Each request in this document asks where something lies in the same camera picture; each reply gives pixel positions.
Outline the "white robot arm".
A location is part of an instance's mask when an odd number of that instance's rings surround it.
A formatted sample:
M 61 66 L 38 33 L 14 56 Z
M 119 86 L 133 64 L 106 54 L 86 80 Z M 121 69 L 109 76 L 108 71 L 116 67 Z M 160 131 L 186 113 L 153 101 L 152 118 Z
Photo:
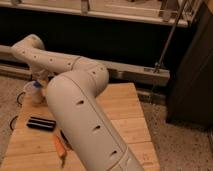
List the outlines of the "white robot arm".
M 47 51 L 34 34 L 15 43 L 11 52 L 36 79 L 55 75 L 46 88 L 47 105 L 87 171 L 144 171 L 96 101 L 109 82 L 102 63 Z

